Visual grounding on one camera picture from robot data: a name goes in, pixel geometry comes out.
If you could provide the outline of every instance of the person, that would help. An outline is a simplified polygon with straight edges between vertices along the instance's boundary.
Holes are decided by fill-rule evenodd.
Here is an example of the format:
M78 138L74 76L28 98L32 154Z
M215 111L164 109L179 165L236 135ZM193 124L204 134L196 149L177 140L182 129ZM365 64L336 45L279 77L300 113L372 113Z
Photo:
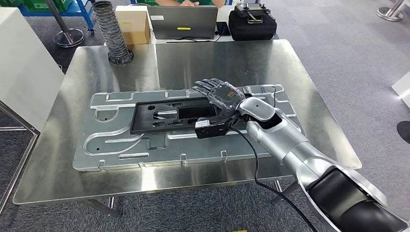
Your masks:
M215 5L218 8L225 4L225 0L155 0L160 6L204 6Z

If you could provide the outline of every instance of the green crate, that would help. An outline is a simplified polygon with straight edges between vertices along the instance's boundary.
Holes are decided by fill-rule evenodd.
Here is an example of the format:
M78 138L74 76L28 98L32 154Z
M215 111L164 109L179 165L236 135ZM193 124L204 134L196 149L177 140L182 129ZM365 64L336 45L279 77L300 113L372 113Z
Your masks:
M150 6L158 6L158 4L155 2L155 0L137 0L137 3L145 3Z
M5 7L18 7L22 0L0 0L0 6Z
M53 0L53 2L59 12L64 12L73 0ZM44 0L23 0L23 4L31 12L50 11Z

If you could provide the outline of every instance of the white label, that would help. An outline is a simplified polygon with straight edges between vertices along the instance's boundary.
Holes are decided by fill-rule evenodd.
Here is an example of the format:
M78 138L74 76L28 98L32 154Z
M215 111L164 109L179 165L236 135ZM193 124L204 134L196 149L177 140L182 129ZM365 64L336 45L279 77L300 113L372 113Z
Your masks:
M151 15L151 20L164 20L163 15Z

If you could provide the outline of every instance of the black bag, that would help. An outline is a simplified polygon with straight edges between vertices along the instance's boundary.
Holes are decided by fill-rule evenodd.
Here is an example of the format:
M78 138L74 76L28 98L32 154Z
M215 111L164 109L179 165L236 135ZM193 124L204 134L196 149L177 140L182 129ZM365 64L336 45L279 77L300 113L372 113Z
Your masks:
M276 21L262 16L262 23L249 23L248 17L241 18L235 11L229 14L229 30L233 40L271 40L276 34Z

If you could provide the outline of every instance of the robotic arm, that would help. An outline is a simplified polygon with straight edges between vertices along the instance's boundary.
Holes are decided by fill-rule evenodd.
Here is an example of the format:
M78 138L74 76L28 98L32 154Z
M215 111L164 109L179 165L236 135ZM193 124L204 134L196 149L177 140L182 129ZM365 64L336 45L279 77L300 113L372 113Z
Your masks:
M313 213L332 232L410 232L407 220L386 209L380 190L355 170L343 167L312 146L280 109L218 79L196 82L193 89L221 109L222 121L200 118L198 138L225 135L246 120L248 135L295 177Z

